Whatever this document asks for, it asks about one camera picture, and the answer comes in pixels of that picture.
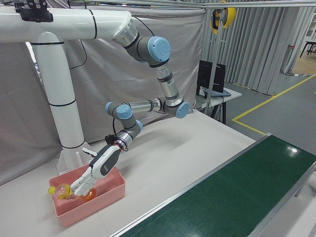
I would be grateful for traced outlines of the black white dexterous robot hand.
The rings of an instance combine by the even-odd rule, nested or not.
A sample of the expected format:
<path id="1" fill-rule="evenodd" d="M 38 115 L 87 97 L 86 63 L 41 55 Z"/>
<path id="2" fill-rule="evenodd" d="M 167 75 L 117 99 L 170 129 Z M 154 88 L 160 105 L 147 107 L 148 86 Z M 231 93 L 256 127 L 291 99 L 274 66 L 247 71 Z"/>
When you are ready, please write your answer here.
<path id="1" fill-rule="evenodd" d="M 117 145 L 106 145 L 99 152 L 87 148 L 82 150 L 84 153 L 91 155 L 93 160 L 82 176 L 70 185 L 75 196 L 87 195 L 97 180 L 104 178 L 114 168 L 121 152 Z"/>

